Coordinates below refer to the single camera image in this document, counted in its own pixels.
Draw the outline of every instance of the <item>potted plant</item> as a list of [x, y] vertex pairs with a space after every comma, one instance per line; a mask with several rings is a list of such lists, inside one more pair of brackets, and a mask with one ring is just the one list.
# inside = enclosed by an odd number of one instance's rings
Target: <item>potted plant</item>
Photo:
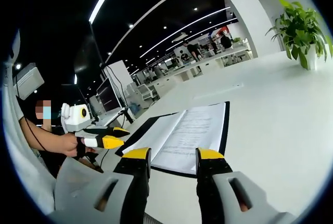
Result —
[[299, 58], [302, 67], [316, 70], [316, 55], [319, 58], [325, 54], [325, 61], [327, 59], [325, 42], [329, 46], [331, 58], [333, 55], [329, 36], [325, 37], [319, 28], [318, 13], [310, 8], [304, 10], [299, 2], [279, 1], [284, 6], [284, 12], [275, 20], [275, 26], [268, 30], [268, 32], [273, 30], [277, 32], [272, 40], [280, 35], [289, 59]]

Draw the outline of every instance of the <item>white flower pot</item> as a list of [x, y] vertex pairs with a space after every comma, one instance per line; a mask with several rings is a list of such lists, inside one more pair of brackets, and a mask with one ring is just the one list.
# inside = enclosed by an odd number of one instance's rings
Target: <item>white flower pot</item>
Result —
[[317, 70], [317, 54], [315, 44], [311, 44], [308, 54], [305, 55], [306, 61], [308, 62], [308, 70]]

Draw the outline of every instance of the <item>black ceiling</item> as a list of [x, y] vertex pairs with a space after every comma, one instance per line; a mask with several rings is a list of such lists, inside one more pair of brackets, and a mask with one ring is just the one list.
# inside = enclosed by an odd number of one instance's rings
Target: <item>black ceiling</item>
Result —
[[[73, 60], [89, 29], [86, 27], [90, 14], [98, 0], [20, 0], [21, 49], [17, 62], [25, 66], [36, 62], [45, 84], [29, 100], [56, 97], [60, 84], [72, 84]], [[135, 23], [145, 12], [160, 0], [106, 0], [99, 11], [93, 29], [97, 44], [104, 60], [121, 37], [128, 31], [129, 24]], [[143, 68], [146, 59], [156, 57], [156, 51], [164, 54], [174, 43], [174, 35], [147, 55], [145, 51], [162, 39], [207, 14], [224, 8], [223, 0], [167, 0], [148, 15], [116, 49], [108, 63], [128, 60], [130, 72]], [[194, 33], [226, 19], [224, 12], [216, 14], [183, 31]], [[99, 85], [84, 85], [83, 92], [96, 91]]]

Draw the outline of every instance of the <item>open binder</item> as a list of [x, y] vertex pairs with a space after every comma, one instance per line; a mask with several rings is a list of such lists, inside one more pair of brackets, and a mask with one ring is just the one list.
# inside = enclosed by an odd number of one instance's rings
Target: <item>open binder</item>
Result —
[[197, 147], [224, 154], [230, 102], [193, 107], [182, 112], [149, 118], [116, 152], [150, 147], [151, 167], [194, 177]]

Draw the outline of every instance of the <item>chair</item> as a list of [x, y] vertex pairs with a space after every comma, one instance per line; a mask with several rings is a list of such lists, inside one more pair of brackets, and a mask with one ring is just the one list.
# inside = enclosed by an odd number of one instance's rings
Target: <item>chair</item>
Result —
[[157, 96], [157, 92], [155, 90], [149, 89], [146, 84], [139, 85], [137, 89], [144, 101], [150, 98], [153, 100]]

